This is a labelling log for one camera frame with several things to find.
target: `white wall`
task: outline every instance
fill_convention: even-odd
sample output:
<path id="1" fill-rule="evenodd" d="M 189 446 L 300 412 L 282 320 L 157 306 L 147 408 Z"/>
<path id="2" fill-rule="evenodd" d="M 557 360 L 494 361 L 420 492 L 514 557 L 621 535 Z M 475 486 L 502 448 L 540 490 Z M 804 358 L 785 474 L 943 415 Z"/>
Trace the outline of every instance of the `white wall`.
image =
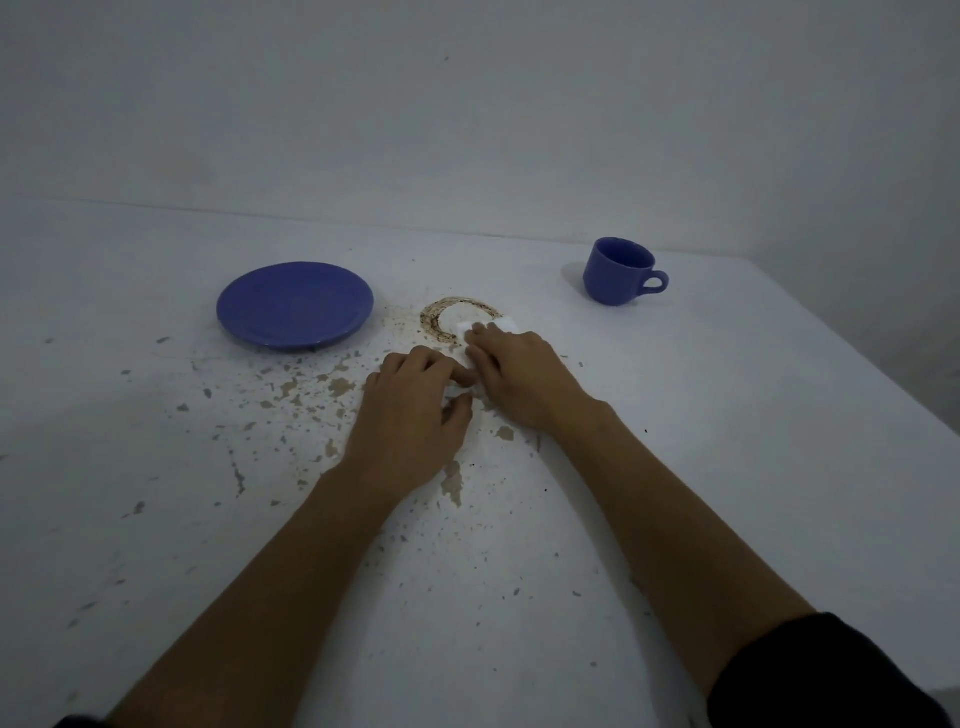
<path id="1" fill-rule="evenodd" d="M 14 0 L 0 190 L 751 255 L 960 426 L 953 0 Z"/>

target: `blue saucer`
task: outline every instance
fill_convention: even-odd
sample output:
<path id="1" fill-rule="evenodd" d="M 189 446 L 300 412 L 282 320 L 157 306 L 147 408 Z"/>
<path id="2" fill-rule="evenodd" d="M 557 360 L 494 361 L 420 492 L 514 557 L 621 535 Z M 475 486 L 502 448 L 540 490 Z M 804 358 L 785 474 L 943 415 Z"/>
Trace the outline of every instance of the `blue saucer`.
<path id="1" fill-rule="evenodd" d="M 217 318 L 238 339 L 273 349 L 332 344 L 373 311 L 367 282 L 326 263 L 280 263 L 241 276 L 220 294 Z"/>

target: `hand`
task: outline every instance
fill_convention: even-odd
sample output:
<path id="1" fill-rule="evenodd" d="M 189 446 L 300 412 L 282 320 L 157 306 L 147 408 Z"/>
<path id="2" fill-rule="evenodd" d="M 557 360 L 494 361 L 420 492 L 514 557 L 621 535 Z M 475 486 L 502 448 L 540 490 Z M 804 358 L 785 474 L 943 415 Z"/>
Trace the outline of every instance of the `hand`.
<path id="1" fill-rule="evenodd" d="M 496 324 L 474 324 L 467 356 L 493 402 L 521 425 L 552 433 L 594 400 L 553 347 L 532 331 L 504 333 Z"/>
<path id="2" fill-rule="evenodd" d="M 469 387 L 477 374 L 426 347 L 387 354 L 364 385 L 341 464 L 372 478 L 397 502 L 426 483 L 463 446 L 473 417 L 470 394 L 444 408 L 451 379 Z"/>

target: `blue mug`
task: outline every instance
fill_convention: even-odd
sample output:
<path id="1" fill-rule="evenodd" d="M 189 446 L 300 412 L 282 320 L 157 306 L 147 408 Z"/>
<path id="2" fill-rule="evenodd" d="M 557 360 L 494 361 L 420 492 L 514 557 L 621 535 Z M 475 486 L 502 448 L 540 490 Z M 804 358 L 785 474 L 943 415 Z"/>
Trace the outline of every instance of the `blue mug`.
<path id="1" fill-rule="evenodd" d="M 622 237 L 602 237 L 593 243 L 593 251 L 584 271 L 584 286 L 590 297 L 603 305 L 623 305 L 637 296 L 663 293 L 670 277 L 655 271 L 654 254 L 642 245 Z M 647 286 L 649 280 L 658 286 Z"/>

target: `white table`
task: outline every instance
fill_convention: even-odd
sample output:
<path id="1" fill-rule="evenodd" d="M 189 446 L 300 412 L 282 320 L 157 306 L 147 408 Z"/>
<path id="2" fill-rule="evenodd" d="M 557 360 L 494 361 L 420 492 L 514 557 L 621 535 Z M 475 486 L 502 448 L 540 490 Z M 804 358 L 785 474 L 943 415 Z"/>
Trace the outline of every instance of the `white table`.
<path id="1" fill-rule="evenodd" d="M 7 725 L 111 707 L 336 462 L 383 353 L 433 344 L 419 313 L 449 295 L 550 340 L 920 685 L 960 683 L 960 442 L 748 262 L 661 255 L 670 290 L 610 309 L 576 285 L 586 246 L 26 201 L 0 206 L 0 235 Z M 228 340 L 221 289 L 300 259 L 370 282 L 363 329 L 296 355 Z M 331 373 L 358 388 L 335 399 Z M 397 509 L 300 722 L 706 725 L 582 482 L 476 406 L 462 506 L 438 478 Z"/>

